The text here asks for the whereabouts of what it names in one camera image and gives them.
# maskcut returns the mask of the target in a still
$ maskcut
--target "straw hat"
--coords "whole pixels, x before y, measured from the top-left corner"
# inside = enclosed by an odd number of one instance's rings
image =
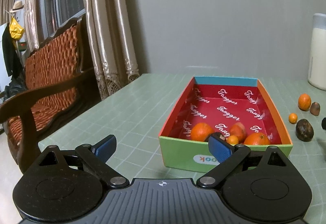
[[[18,0],[14,3],[14,6],[12,7],[12,9],[9,11],[11,13],[15,13],[18,10],[22,9],[24,7],[24,5],[22,4],[21,0]]]

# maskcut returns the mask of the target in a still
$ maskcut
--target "white bottle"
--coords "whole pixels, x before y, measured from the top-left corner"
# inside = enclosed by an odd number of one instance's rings
[[[326,91],[326,15],[314,14],[308,82]]]

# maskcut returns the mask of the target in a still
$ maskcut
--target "silver bolt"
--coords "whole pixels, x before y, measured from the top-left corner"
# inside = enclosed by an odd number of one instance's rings
[[[124,177],[121,176],[116,176],[111,178],[110,182],[113,183],[114,185],[121,185],[124,184],[127,180]]]
[[[215,183],[215,179],[213,177],[210,176],[205,176],[200,178],[199,180],[203,185],[211,185],[213,183]]]

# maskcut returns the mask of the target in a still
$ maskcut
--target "yellow cloth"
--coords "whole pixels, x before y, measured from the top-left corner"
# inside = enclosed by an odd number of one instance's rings
[[[9,25],[9,32],[14,40],[20,40],[25,32],[25,29],[16,21],[14,17],[12,17]]]

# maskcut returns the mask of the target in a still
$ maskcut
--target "woven backrest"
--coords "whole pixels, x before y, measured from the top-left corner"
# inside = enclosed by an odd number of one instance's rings
[[[76,73],[78,57],[77,30],[76,26],[72,26],[26,60],[27,88],[44,87],[70,79]],[[76,89],[72,88],[42,98],[38,103],[64,110],[75,101],[76,96]]]

